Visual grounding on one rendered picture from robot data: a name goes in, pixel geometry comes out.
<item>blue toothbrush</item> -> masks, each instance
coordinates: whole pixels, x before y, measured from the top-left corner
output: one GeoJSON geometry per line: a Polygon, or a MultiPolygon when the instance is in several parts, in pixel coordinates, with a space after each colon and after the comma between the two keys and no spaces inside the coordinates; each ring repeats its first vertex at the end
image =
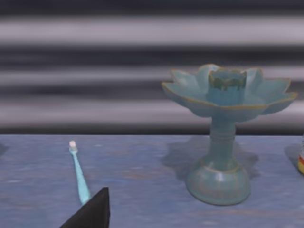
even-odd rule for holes
{"type": "Polygon", "coordinates": [[[75,141],[70,141],[69,149],[74,159],[79,199],[82,205],[85,205],[91,199],[91,194],[77,158],[78,149],[76,147],[75,141]]]}

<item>candle holder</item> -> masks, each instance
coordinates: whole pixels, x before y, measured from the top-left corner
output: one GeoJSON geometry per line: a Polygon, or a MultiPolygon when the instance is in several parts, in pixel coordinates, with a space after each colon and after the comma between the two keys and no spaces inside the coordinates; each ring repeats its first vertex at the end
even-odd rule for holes
{"type": "Polygon", "coordinates": [[[250,195],[246,170],[233,157],[236,122],[287,108],[297,93],[286,93],[290,79],[264,79],[259,68],[228,70],[203,65],[195,74],[171,72],[165,94],[199,117],[211,117],[210,145],[189,172],[186,186],[195,198],[213,205],[234,205],[250,195]]]}

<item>blue table surface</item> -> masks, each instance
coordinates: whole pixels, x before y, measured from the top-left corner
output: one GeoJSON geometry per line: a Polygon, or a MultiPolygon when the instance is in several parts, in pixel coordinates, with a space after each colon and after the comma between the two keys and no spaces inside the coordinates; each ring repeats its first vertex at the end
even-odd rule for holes
{"type": "Polygon", "coordinates": [[[0,227],[58,228],[80,207],[68,142],[93,194],[109,187],[111,228],[303,228],[301,137],[238,136],[235,156],[251,177],[242,204],[194,199],[184,179],[206,136],[2,135],[0,227]]]}

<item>striped background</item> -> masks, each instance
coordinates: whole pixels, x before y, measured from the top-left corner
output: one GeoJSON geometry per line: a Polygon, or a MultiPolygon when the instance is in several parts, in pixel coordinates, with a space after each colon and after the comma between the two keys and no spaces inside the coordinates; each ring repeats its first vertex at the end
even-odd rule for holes
{"type": "Polygon", "coordinates": [[[0,3],[0,133],[208,133],[160,88],[206,63],[258,66],[299,93],[239,134],[303,133],[301,1],[39,2],[0,3]]]}

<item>bottle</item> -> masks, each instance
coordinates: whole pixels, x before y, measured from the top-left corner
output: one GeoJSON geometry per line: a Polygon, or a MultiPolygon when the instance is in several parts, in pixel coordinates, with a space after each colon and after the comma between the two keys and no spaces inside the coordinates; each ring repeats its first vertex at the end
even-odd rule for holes
{"type": "Polygon", "coordinates": [[[304,174],[304,134],[302,136],[302,147],[298,159],[298,169],[302,174],[304,174]]]}

